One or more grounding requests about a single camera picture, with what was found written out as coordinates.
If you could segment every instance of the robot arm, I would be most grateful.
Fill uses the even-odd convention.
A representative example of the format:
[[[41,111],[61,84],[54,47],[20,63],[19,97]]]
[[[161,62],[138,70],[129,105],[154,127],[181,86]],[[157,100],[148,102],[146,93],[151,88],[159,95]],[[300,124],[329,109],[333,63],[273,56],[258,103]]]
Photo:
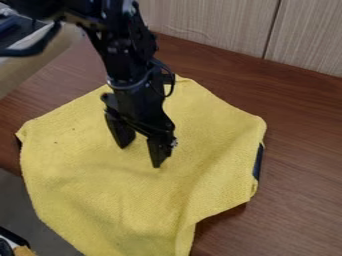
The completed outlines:
[[[135,132],[146,136],[152,164],[159,168],[177,145],[175,125],[162,108],[165,98],[173,92],[175,75],[154,58],[158,49],[156,37],[144,25],[138,3],[133,0],[7,0],[6,3],[33,19],[54,19],[55,25],[31,49],[0,51],[0,57],[40,53],[58,33],[61,21],[82,27],[100,54],[107,69],[108,85],[114,91],[102,96],[114,139],[119,147],[125,148],[135,139]],[[168,95],[164,84],[171,84]]]

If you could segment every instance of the yellow towel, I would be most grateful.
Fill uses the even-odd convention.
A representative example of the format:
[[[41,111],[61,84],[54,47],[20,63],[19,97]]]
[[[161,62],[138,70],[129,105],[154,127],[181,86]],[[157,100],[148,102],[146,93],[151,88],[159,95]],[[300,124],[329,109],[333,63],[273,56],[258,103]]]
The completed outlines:
[[[16,247],[14,249],[15,256],[36,256],[29,248],[26,246]]]
[[[179,146],[152,168],[146,138],[116,145],[101,87],[27,122],[21,166],[39,217],[86,255],[189,255],[195,225],[250,200],[266,125],[177,78],[164,109]]]

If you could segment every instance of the cloth fold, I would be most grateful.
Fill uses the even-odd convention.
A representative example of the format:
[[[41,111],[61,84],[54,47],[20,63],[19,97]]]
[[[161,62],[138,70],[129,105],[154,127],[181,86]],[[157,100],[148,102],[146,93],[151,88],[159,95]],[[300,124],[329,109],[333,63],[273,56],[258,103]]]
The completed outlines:
[[[17,133],[38,216],[85,255],[189,255],[196,223],[255,194],[265,122],[177,77],[164,109],[179,146],[154,169],[145,137],[124,150],[116,145],[103,115],[105,92],[100,87]]]

